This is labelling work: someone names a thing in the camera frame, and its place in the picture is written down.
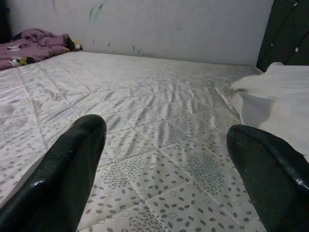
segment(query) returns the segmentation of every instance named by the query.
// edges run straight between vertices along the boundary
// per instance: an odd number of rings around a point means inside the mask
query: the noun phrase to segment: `pink blanket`
[[[60,36],[41,29],[29,29],[19,39],[0,44],[0,70],[38,62],[70,51],[68,34]]]

